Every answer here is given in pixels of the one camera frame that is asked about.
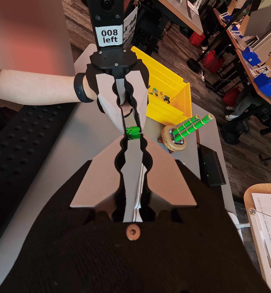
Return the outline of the green toy brick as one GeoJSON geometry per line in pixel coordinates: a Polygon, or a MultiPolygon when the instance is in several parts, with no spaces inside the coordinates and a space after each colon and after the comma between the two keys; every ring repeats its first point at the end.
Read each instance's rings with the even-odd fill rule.
{"type": "Polygon", "coordinates": [[[128,140],[137,140],[141,138],[141,129],[138,126],[126,127],[126,136],[128,140]]]}

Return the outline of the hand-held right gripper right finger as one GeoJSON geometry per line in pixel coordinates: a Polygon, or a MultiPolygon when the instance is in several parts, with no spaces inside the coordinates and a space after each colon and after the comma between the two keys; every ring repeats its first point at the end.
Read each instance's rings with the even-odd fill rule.
{"type": "Polygon", "coordinates": [[[144,134],[140,149],[147,169],[140,200],[142,221],[154,221],[161,211],[197,207],[176,160],[144,134]]]}

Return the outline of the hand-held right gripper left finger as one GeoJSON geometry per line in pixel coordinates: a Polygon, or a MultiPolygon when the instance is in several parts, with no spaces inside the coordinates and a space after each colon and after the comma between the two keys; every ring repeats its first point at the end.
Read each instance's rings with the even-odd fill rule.
{"type": "Polygon", "coordinates": [[[126,191],[121,170],[126,163],[126,150],[127,137],[121,135],[93,158],[71,208],[105,211],[114,222],[123,222],[126,191]]]}

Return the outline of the toy bamboo model tan base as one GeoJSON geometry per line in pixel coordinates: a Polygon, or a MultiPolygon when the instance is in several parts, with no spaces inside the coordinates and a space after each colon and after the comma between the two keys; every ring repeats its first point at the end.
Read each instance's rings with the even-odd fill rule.
{"type": "Polygon", "coordinates": [[[214,116],[212,114],[207,114],[202,119],[199,115],[195,115],[180,126],[165,126],[161,132],[161,137],[158,139],[158,143],[163,144],[170,154],[182,151],[187,144],[186,137],[213,119],[214,116]]]}

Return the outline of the pile of small toy bricks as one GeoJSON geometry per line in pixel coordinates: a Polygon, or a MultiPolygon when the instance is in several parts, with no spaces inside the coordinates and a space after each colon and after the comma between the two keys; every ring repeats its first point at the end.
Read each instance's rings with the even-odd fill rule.
{"type": "Polygon", "coordinates": [[[162,100],[163,102],[170,104],[170,96],[168,96],[165,91],[159,90],[156,87],[148,85],[148,93],[150,95],[162,100]]]}

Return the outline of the black bag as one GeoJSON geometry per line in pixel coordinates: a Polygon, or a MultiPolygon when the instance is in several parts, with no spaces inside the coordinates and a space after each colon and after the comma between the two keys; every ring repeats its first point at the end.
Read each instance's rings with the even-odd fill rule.
{"type": "Polygon", "coordinates": [[[230,145],[239,144],[240,136],[242,134],[248,134],[250,131],[249,122],[246,119],[244,121],[230,121],[221,126],[221,136],[223,140],[230,145]]]}

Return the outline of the grey table with wooden edge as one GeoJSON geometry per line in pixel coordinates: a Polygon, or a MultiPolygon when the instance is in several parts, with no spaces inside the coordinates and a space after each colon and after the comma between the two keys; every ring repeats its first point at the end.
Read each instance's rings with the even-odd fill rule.
{"type": "Polygon", "coordinates": [[[181,3],[176,0],[159,0],[154,2],[156,6],[169,20],[178,26],[187,25],[199,36],[203,34],[203,27],[200,17],[183,0],[181,3]]]}

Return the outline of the red container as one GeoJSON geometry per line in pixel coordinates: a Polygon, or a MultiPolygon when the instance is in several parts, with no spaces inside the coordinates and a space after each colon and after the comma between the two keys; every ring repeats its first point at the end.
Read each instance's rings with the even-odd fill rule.
{"type": "Polygon", "coordinates": [[[224,63],[225,59],[219,57],[215,50],[210,51],[203,59],[203,67],[209,70],[211,73],[216,74],[218,70],[220,70],[224,63]]]}
{"type": "Polygon", "coordinates": [[[222,98],[223,102],[230,107],[233,107],[236,103],[236,99],[238,95],[240,94],[240,89],[239,87],[233,87],[229,91],[227,91],[222,98]]]}
{"type": "Polygon", "coordinates": [[[205,39],[205,35],[198,35],[196,32],[193,32],[192,35],[189,37],[189,42],[195,46],[196,48],[200,47],[201,43],[205,39]]]}

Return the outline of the yellow storage bin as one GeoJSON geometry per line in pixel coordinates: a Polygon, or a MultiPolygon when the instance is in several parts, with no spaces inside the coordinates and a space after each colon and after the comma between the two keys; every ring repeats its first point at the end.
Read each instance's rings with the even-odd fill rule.
{"type": "Polygon", "coordinates": [[[148,94],[147,117],[167,126],[177,125],[192,117],[191,88],[183,78],[133,46],[131,50],[149,71],[149,85],[165,91],[170,104],[148,94]]]}

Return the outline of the black dotted mat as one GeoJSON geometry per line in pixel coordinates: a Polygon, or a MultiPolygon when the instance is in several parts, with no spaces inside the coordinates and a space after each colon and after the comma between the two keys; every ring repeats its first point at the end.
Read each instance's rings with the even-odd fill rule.
{"type": "Polygon", "coordinates": [[[0,238],[75,106],[24,106],[0,132],[0,238]]]}

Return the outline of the black wristband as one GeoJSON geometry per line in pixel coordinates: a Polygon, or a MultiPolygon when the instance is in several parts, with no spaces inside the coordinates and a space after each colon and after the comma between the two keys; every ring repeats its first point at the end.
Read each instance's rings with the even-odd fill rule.
{"type": "Polygon", "coordinates": [[[77,98],[80,102],[91,103],[92,99],[88,98],[84,89],[83,89],[83,78],[86,76],[86,73],[77,73],[74,77],[74,90],[77,98]]]}

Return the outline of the person's left forearm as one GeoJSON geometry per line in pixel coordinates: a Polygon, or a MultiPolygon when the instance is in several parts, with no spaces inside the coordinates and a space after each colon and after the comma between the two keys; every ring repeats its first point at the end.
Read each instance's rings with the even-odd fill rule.
{"type": "Polygon", "coordinates": [[[0,69],[0,99],[22,105],[79,102],[74,77],[0,69]]]}

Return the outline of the black power adapter box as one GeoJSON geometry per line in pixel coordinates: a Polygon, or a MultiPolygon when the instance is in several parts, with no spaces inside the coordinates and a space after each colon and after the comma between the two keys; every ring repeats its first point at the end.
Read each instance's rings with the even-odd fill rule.
{"type": "Polygon", "coordinates": [[[216,151],[198,144],[201,181],[207,186],[226,185],[226,180],[216,151]]]}

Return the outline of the long wooden table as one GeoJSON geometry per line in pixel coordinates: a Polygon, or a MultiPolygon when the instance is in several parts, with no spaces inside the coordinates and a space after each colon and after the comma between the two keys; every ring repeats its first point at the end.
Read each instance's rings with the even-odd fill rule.
{"type": "Polygon", "coordinates": [[[264,95],[260,91],[260,89],[258,88],[256,83],[254,82],[254,76],[252,74],[253,67],[249,64],[248,61],[246,61],[246,59],[244,59],[244,57],[242,55],[242,51],[246,48],[246,43],[242,39],[240,39],[239,37],[235,37],[233,35],[233,33],[231,32],[230,27],[228,27],[225,32],[227,33],[230,41],[232,42],[232,44],[236,50],[236,54],[240,60],[242,67],[243,67],[243,69],[239,70],[239,74],[243,74],[243,73],[247,74],[247,77],[245,78],[246,85],[248,82],[250,82],[250,85],[252,85],[256,94],[259,95],[261,99],[263,99],[263,105],[265,107],[268,107],[269,109],[271,109],[271,99],[268,96],[264,95]]]}

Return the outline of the white paper stack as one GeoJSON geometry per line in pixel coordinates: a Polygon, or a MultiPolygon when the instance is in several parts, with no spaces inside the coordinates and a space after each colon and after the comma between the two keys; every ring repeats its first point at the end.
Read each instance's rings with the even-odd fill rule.
{"type": "Polygon", "coordinates": [[[140,200],[141,200],[146,171],[147,171],[146,167],[143,164],[141,164],[136,200],[134,205],[133,222],[142,222],[142,218],[140,216],[140,208],[141,208],[140,200]]]}

